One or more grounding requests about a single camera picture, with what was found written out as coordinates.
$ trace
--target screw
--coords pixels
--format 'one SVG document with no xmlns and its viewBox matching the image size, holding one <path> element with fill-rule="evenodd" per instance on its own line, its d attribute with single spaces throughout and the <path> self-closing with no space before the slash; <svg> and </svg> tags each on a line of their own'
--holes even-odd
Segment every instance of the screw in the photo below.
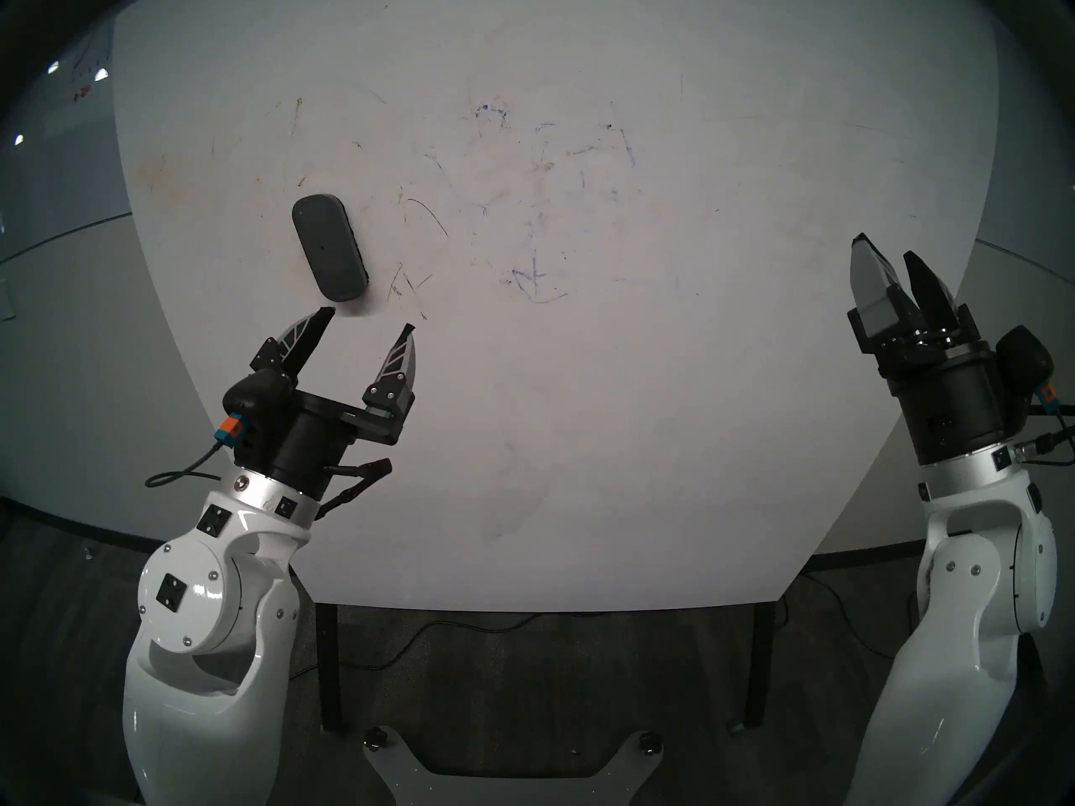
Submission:
<svg viewBox="0 0 1075 806">
<path fill-rule="evenodd" d="M 385 733 L 384 729 L 371 728 L 366 732 L 362 745 L 371 751 L 379 751 L 382 748 L 386 748 L 388 746 L 388 734 Z"/>
<path fill-rule="evenodd" d="M 664 745 L 661 743 L 659 734 L 647 731 L 639 737 L 639 749 L 646 757 L 653 757 L 654 754 L 659 754 L 664 749 Z"/>
</svg>

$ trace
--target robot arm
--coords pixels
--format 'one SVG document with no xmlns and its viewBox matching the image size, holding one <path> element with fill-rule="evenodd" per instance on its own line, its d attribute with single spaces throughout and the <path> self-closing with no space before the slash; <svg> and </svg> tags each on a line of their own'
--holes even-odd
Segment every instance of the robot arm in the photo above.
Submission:
<svg viewBox="0 0 1075 806">
<path fill-rule="evenodd" d="M 197 526 L 142 571 L 124 736 L 149 806 L 269 798 L 299 614 L 288 563 L 309 541 L 333 475 L 366 477 L 350 489 L 357 493 L 391 470 L 387 460 L 338 463 L 357 438 L 398 440 L 414 399 L 413 327 L 359 409 L 295 389 L 333 311 L 269 339 L 254 374 L 226 393 L 231 418 L 217 435 L 234 448 L 235 466 L 206 498 Z M 241 678 L 214 673 L 204 657 L 219 654 L 247 663 Z"/>
<path fill-rule="evenodd" d="M 915 305 L 865 236 L 852 245 L 849 313 L 900 399 L 922 471 L 927 517 L 918 571 L 922 621 L 892 664 L 862 740 L 847 803 L 942 806 L 989 744 L 1016 682 L 1020 633 L 1048 620 L 1056 586 L 1052 527 L 1009 440 L 1048 352 L 1019 327 L 997 352 L 965 305 L 908 254 Z M 1014 506 L 1013 524 L 948 535 L 957 510 Z"/>
</svg>

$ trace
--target cable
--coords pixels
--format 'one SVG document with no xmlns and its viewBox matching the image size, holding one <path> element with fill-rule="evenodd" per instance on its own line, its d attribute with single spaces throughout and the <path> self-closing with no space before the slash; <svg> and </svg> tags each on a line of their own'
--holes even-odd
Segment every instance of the cable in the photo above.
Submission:
<svg viewBox="0 0 1075 806">
<path fill-rule="evenodd" d="M 774 631 L 783 630 L 791 621 L 791 607 L 788 606 L 788 594 L 785 592 L 780 595 L 780 603 L 784 604 L 784 620 L 773 625 Z"/>
<path fill-rule="evenodd" d="M 321 506 L 317 509 L 317 516 L 314 517 L 315 520 L 319 520 L 333 508 L 339 508 L 341 505 L 345 505 L 350 502 L 378 479 L 384 479 L 392 472 L 392 463 L 387 459 L 378 459 L 375 462 L 368 462 L 367 464 L 359 465 L 358 467 L 329 465 L 325 470 L 332 474 L 362 476 L 364 478 L 358 485 L 353 485 L 350 488 L 338 493 L 328 502 L 321 503 Z"/>
<path fill-rule="evenodd" d="M 219 476 L 214 476 L 213 474 L 196 473 L 195 469 L 200 467 L 204 464 L 213 454 L 224 447 L 224 442 L 216 442 L 209 451 L 195 462 L 192 465 L 183 469 L 182 471 L 164 471 L 163 473 L 154 474 L 148 479 L 145 480 L 146 488 L 160 488 L 162 485 L 169 485 L 174 483 L 176 479 L 182 479 L 184 476 L 200 476 L 202 479 L 216 479 L 220 481 Z"/>
<path fill-rule="evenodd" d="M 1041 447 L 1038 447 L 1038 454 L 1048 452 L 1049 450 L 1052 450 L 1052 448 L 1056 445 L 1060 444 L 1062 440 L 1066 438 L 1067 444 L 1071 445 L 1072 448 L 1072 458 L 1069 459 L 1066 462 L 1052 462 L 1045 459 L 1028 459 L 1023 462 L 1023 464 L 1041 464 L 1041 465 L 1048 465 L 1051 467 L 1071 467 L 1072 465 L 1075 465 L 1075 438 L 1072 437 L 1073 434 L 1075 434 L 1075 427 L 1067 427 L 1067 422 L 1064 421 L 1064 415 L 1060 411 L 1057 411 L 1057 420 L 1060 422 L 1060 432 L 1048 433 L 1047 435 L 1049 436 L 1048 442 L 1050 443 L 1050 447 L 1048 448 L 1048 450 L 1042 450 Z"/>
<path fill-rule="evenodd" d="M 1062 416 L 1075 416 L 1075 404 L 1061 404 L 1059 407 L 1060 415 Z M 1030 416 L 1051 416 L 1052 413 L 1046 413 L 1045 407 L 1041 404 L 1031 404 L 1030 409 L 1027 411 L 1027 415 Z"/>
<path fill-rule="evenodd" d="M 907 635 L 915 634 L 915 618 L 918 616 L 918 592 L 911 591 L 907 595 Z"/>
<path fill-rule="evenodd" d="M 828 584 L 826 584 L 823 580 L 818 580 L 813 575 L 808 575 L 806 573 L 801 573 L 801 576 L 804 577 L 804 578 L 806 578 L 807 580 L 813 580 L 815 584 L 817 584 L 822 589 L 827 589 L 829 591 L 829 593 L 833 598 L 836 599 L 836 605 L 840 607 L 840 614 L 842 616 L 844 616 L 844 621 L 847 623 L 847 629 L 851 633 L 851 637 L 855 638 L 855 641 L 857 641 L 859 644 L 861 644 L 863 647 L 865 647 L 868 650 L 870 650 L 870 652 L 872 652 L 874 656 L 877 656 L 877 657 L 879 657 L 882 659 L 887 659 L 888 661 L 892 661 L 892 659 L 895 658 L 895 656 L 889 656 L 887 652 L 882 652 L 880 650 L 875 650 L 873 647 L 871 647 L 869 644 L 866 644 L 864 641 L 862 641 L 859 637 L 859 634 L 857 632 L 855 632 L 855 625 L 851 623 L 851 619 L 847 615 L 847 609 L 844 606 L 844 600 L 840 596 L 840 593 L 836 592 L 835 589 L 833 589 L 831 586 L 829 586 Z"/>
<path fill-rule="evenodd" d="M 291 679 L 297 679 L 302 674 L 310 673 L 310 671 L 314 671 L 314 670 L 317 670 L 317 662 L 314 662 L 313 664 L 307 664 L 301 671 L 296 671 L 295 673 L 292 673 L 290 676 L 287 677 L 288 681 L 290 681 Z"/>
<path fill-rule="evenodd" d="M 386 671 L 392 665 L 395 665 L 400 659 L 402 659 L 404 654 L 406 654 L 406 651 L 411 649 L 412 645 L 414 645 L 414 643 L 418 641 L 419 636 L 424 632 L 426 632 L 426 630 L 430 630 L 433 627 L 458 627 L 461 630 L 470 630 L 471 632 L 475 633 L 486 633 L 487 635 L 502 635 L 504 633 L 513 633 L 516 630 L 521 630 L 531 621 L 536 621 L 539 618 L 546 615 L 567 615 L 570 616 L 571 618 L 599 618 L 600 616 L 608 614 L 607 613 L 534 613 L 533 615 L 528 615 L 521 621 L 513 623 L 511 627 L 501 627 L 501 628 L 475 627 L 474 624 L 463 623 L 462 621 L 447 621 L 447 620 L 427 621 L 426 623 L 424 623 L 421 627 L 418 628 L 418 631 L 414 635 L 412 635 L 410 639 L 407 639 L 407 643 L 404 644 L 403 647 L 400 648 L 397 651 L 397 653 L 392 656 L 392 658 L 390 658 L 388 661 L 383 662 L 381 664 L 356 664 L 349 661 L 341 661 L 340 666 L 350 667 L 352 670 L 356 671 L 368 671 L 374 673 L 378 671 Z M 296 679 L 305 673 L 310 673 L 310 671 L 315 670 L 316 667 L 317 667 L 316 662 L 314 664 L 306 665 L 305 667 L 302 667 L 301 670 L 298 670 L 290 676 L 288 676 L 288 680 Z"/>
</svg>

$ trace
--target table leg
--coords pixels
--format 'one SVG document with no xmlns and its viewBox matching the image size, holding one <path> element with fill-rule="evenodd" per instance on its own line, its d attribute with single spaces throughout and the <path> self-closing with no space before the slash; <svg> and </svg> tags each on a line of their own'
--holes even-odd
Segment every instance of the table leg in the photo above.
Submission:
<svg viewBox="0 0 1075 806">
<path fill-rule="evenodd" d="M 321 730 L 343 731 L 340 703 L 340 636 L 335 604 L 314 604 L 317 637 L 317 686 L 321 695 Z"/>
<path fill-rule="evenodd" d="M 747 729 L 760 728 L 765 718 L 769 676 L 773 663 L 773 635 L 776 632 L 776 601 L 754 605 L 754 632 L 750 636 L 750 675 L 746 686 L 743 719 L 728 723 L 732 736 Z"/>
</svg>

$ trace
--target white tabletop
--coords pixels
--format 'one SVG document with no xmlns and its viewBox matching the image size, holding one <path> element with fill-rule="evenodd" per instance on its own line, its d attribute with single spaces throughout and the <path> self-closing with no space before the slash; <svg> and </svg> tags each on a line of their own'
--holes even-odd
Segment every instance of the white tabletop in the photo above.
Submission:
<svg viewBox="0 0 1075 806">
<path fill-rule="evenodd" d="M 327 302 L 305 195 L 343 201 L 371 284 L 302 388 L 358 403 L 417 327 L 399 445 L 345 456 L 396 472 L 293 561 L 382 606 L 775 599 L 898 415 L 845 316 L 850 240 L 955 290 L 997 123 L 973 0 L 141 0 L 114 61 L 211 416 Z"/>
</svg>

